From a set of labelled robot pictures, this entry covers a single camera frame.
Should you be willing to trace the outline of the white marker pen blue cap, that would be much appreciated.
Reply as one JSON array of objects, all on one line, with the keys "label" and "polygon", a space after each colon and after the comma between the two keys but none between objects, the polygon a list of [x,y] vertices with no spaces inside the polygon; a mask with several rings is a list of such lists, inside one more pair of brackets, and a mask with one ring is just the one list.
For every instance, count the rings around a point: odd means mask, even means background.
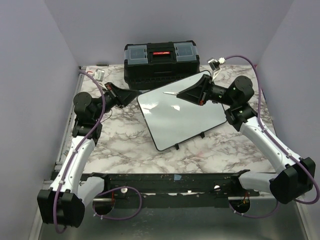
[{"label": "white marker pen blue cap", "polygon": [[168,92],[168,91],[165,91],[165,92],[163,92],[163,94],[176,96],[176,95],[178,94],[178,92]]}]

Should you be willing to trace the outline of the white whiteboard with black rim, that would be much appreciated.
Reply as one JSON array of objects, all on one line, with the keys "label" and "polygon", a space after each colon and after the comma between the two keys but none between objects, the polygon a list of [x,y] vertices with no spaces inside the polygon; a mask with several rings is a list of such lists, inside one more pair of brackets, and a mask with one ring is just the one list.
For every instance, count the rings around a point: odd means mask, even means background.
[{"label": "white whiteboard with black rim", "polygon": [[137,103],[158,151],[177,144],[227,122],[222,104],[208,102],[199,106],[177,98],[178,93],[194,85],[208,70],[145,92],[137,97]]}]

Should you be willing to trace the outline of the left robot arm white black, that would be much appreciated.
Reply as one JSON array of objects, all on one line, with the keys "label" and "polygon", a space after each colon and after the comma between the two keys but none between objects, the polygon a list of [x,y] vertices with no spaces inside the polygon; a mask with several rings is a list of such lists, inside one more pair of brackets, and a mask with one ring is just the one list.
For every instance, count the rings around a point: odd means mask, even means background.
[{"label": "left robot arm white black", "polygon": [[81,177],[101,136],[103,115],[113,107],[126,107],[139,94],[138,90],[122,89],[108,82],[98,98],[93,98],[88,92],[79,92],[74,96],[75,123],[70,150],[49,188],[40,190],[37,195],[40,215],[45,224],[77,228],[93,199],[110,194],[111,185],[106,177],[92,173],[83,184],[80,183]]}]

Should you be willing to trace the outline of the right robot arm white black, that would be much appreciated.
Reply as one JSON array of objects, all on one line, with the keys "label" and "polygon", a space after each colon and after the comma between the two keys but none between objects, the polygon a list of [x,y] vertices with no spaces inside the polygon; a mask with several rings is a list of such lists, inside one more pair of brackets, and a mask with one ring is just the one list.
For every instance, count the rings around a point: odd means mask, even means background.
[{"label": "right robot arm white black", "polygon": [[258,120],[257,112],[248,103],[254,93],[253,83],[246,76],[238,76],[225,88],[216,85],[213,78],[205,74],[176,96],[199,106],[208,101],[227,105],[229,108],[224,112],[227,122],[254,143],[274,168],[274,174],[250,170],[236,173],[230,183],[234,195],[256,190],[270,193],[280,203],[287,204],[313,188],[316,164],[311,158],[302,158],[289,150]]}]

